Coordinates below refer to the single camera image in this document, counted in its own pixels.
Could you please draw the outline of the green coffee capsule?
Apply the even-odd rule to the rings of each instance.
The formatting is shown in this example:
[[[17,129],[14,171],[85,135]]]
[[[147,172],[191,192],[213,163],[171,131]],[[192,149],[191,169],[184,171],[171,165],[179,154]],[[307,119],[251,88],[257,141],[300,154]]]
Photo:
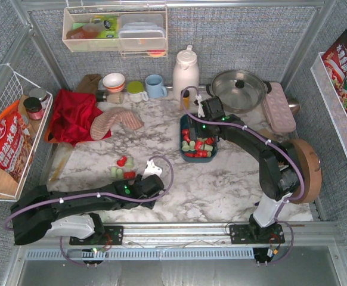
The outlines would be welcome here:
[[[212,151],[213,151],[213,145],[204,144],[203,149],[204,149],[205,151],[210,151],[210,152],[212,152]]]
[[[128,157],[127,161],[125,163],[125,167],[128,169],[133,169],[134,168],[134,159],[132,157]]]
[[[190,146],[187,141],[182,141],[181,150],[185,153],[190,151]]]

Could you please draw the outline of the teal plastic storage basket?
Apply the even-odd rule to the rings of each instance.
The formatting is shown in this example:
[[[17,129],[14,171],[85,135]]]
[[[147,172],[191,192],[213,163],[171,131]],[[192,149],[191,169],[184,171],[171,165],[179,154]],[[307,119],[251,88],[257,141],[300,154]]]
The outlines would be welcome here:
[[[190,117],[188,117],[187,115],[183,115],[180,119],[180,123],[179,123],[179,151],[182,155],[182,158],[189,163],[208,163],[211,162],[213,160],[213,158],[217,155],[218,152],[218,143],[216,140],[216,137],[212,137],[212,138],[201,138],[200,140],[203,141],[205,144],[208,145],[213,145],[213,151],[210,152],[211,156],[207,157],[207,158],[198,158],[198,157],[186,157],[184,155],[185,152],[183,152],[181,150],[182,147],[182,141],[183,140],[183,136],[188,134],[189,135],[189,130],[188,130],[188,119],[191,119]],[[196,153],[197,150],[195,150],[195,144],[196,141],[190,141],[190,143],[188,143],[190,146],[190,151],[186,152],[186,153]]]

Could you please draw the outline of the striped pink brown towel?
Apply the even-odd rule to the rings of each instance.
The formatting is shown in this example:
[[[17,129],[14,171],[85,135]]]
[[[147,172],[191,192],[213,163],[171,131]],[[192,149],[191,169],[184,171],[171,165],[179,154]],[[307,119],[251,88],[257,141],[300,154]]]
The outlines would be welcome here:
[[[144,126],[144,123],[133,111],[123,107],[115,107],[103,112],[93,120],[90,136],[95,141],[102,140],[111,131],[111,127],[118,124],[131,130],[138,130]]]

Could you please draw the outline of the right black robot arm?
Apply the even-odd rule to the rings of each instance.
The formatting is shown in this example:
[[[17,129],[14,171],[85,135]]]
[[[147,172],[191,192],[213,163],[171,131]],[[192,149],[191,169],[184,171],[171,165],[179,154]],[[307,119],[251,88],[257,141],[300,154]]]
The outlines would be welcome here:
[[[198,114],[189,114],[200,123],[200,130],[218,136],[248,152],[259,163],[259,184],[264,192],[251,215],[251,227],[260,232],[276,223],[284,204],[298,200],[305,193],[300,161],[292,143],[280,144],[248,127],[234,114],[226,115],[221,100],[197,96]]]

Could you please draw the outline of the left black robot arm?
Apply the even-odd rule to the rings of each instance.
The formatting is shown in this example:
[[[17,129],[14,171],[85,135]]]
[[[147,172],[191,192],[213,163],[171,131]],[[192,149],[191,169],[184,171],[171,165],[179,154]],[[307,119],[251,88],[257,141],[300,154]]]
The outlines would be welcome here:
[[[76,192],[49,191],[45,185],[37,186],[24,195],[10,210],[14,242],[27,245],[43,238],[52,224],[65,217],[88,214],[94,223],[95,237],[103,232],[102,223],[92,213],[144,206],[154,207],[155,201],[166,192],[157,175],[146,178],[115,181],[90,190]]]

